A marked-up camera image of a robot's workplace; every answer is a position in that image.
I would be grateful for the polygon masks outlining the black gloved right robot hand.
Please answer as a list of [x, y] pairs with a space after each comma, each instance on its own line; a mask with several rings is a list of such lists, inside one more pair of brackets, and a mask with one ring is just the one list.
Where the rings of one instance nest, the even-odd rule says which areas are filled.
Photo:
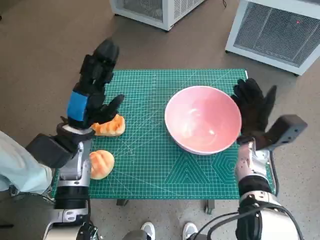
[[237, 81], [231, 98], [240, 110], [242, 137], [265, 132], [269, 116], [275, 105], [276, 93], [276, 85], [273, 85], [264, 95], [253, 78]]

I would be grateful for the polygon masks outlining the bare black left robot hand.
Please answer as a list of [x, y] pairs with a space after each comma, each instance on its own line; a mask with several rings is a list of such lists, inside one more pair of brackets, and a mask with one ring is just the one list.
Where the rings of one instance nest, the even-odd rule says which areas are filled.
[[114, 76], [120, 49], [110, 39], [105, 39], [92, 54], [84, 57], [80, 78], [75, 84], [67, 106], [68, 124], [76, 129], [88, 129], [94, 123], [111, 121], [118, 113], [124, 94], [117, 95], [105, 104], [105, 86]]

